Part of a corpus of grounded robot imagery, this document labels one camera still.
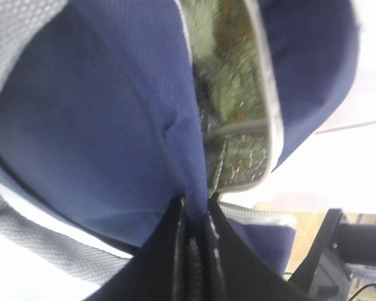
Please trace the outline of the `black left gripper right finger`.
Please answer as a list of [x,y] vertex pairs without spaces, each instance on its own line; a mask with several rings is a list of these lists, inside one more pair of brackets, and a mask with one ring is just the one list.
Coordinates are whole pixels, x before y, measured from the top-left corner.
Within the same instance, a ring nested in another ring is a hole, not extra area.
[[288,228],[240,224],[211,201],[205,237],[212,300],[309,299],[281,276],[288,261],[283,247],[293,239]]

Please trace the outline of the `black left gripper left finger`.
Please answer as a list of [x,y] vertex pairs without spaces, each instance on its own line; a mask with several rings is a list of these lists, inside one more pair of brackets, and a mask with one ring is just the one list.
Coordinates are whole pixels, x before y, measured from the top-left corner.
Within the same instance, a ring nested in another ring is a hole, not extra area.
[[183,199],[173,199],[134,257],[89,300],[205,300],[201,256]]

